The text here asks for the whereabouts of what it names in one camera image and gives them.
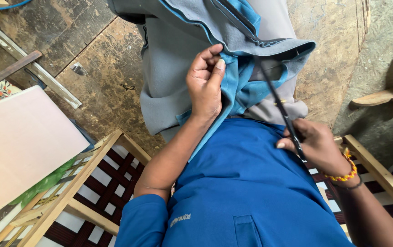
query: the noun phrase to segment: forearm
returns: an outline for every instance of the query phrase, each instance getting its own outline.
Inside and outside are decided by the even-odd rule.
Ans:
[[[134,197],[156,194],[167,202],[172,185],[213,120],[191,115],[172,140],[146,165],[134,188]]]
[[[356,176],[343,183],[348,187],[359,182]],[[344,219],[353,244],[356,246],[393,247],[393,219],[369,189],[360,187],[344,191],[337,189]]]

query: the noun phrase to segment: black wristband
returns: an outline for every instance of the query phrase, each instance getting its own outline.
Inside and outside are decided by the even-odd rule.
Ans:
[[[334,187],[339,188],[339,189],[342,189],[342,190],[353,190],[353,189],[356,189],[356,188],[358,188],[359,186],[362,185],[362,178],[361,178],[361,176],[359,176],[359,175],[358,175],[358,177],[360,178],[360,182],[359,182],[357,185],[353,186],[353,187],[341,187],[341,186],[338,186],[338,185],[336,185],[336,184],[334,184],[334,183],[332,183],[332,185],[333,185]]]

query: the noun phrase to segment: gray fabric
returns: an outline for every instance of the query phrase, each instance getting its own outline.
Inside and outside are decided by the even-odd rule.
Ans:
[[[296,34],[288,16],[288,7],[285,1],[272,1],[271,8],[268,7],[269,3],[263,0],[248,0],[248,3],[253,7],[254,11],[260,15],[260,31],[258,35],[260,39],[268,40],[277,36],[296,38]],[[271,59],[267,60],[270,61],[262,62],[273,63],[274,67],[276,67],[277,61],[271,61]],[[253,74],[250,77],[250,81],[264,80],[261,73],[260,69],[255,67]],[[276,89],[279,97],[286,100],[283,105],[292,120],[296,118],[305,118],[308,114],[308,107],[306,104],[303,101],[293,98],[294,90],[296,88],[296,80],[297,76],[286,81],[282,84],[282,86]],[[281,113],[277,106],[274,105],[274,102],[275,100],[273,95],[268,94],[268,96],[261,102],[245,110],[243,117],[272,124],[285,125],[285,122],[281,117]]]
[[[158,0],[108,0],[108,2],[112,11],[123,18],[125,18],[125,14],[144,14],[146,17],[148,46],[143,51],[143,80],[145,84],[141,92],[140,104],[149,132],[156,134],[166,130],[164,137],[168,140],[178,131],[177,127],[171,128],[178,125],[175,116],[186,112],[192,106],[185,82],[187,70],[195,55],[211,44],[205,31],[199,25],[184,22]],[[273,22],[271,18],[260,14],[263,21],[261,21],[259,37],[265,35],[267,40],[289,38],[265,48],[257,46],[238,31],[226,16],[213,5],[211,0],[167,0],[167,2],[170,6],[180,9],[188,19],[204,22],[213,37],[224,44],[227,52],[238,53],[241,51],[239,52],[241,54],[271,56],[292,49],[295,51],[295,48],[305,44],[315,46],[313,41],[294,39],[284,0],[250,1],[258,14],[260,14],[260,10],[255,7],[257,3],[263,4],[265,9],[269,11],[269,13],[265,13],[266,15],[273,14],[278,18],[276,22]],[[282,61],[293,57],[288,53],[284,53],[284,56],[277,58],[277,60]],[[295,78],[307,59],[308,55],[297,60],[283,61],[289,70],[287,82],[291,83],[290,87],[286,86],[287,88],[291,88],[292,85],[295,87],[295,79],[291,79]],[[277,114],[272,109],[273,105],[269,102],[271,99],[261,101],[251,107],[244,116],[270,121],[277,119]],[[304,113],[304,108],[298,107],[299,105],[293,105],[293,115],[306,115],[298,114],[298,112]]]

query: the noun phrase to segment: pink board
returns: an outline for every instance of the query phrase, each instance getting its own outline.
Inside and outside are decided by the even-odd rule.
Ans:
[[[0,209],[89,143],[39,87],[0,101]]]

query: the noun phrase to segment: sleeve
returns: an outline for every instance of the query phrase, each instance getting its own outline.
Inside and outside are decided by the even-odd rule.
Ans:
[[[161,246],[169,216],[158,195],[143,195],[129,201],[122,210],[115,247]]]

